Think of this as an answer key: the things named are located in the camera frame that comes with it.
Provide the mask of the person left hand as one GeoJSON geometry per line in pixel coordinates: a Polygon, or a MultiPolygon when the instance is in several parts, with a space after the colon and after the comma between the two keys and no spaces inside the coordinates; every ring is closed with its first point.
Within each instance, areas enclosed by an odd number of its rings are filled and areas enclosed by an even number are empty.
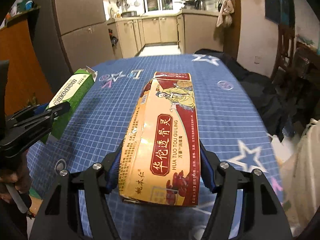
{"type": "Polygon", "coordinates": [[[12,197],[7,190],[6,184],[13,184],[20,193],[28,193],[31,188],[31,177],[27,166],[27,152],[20,155],[18,167],[15,171],[1,172],[1,199],[9,203],[12,197]]]}

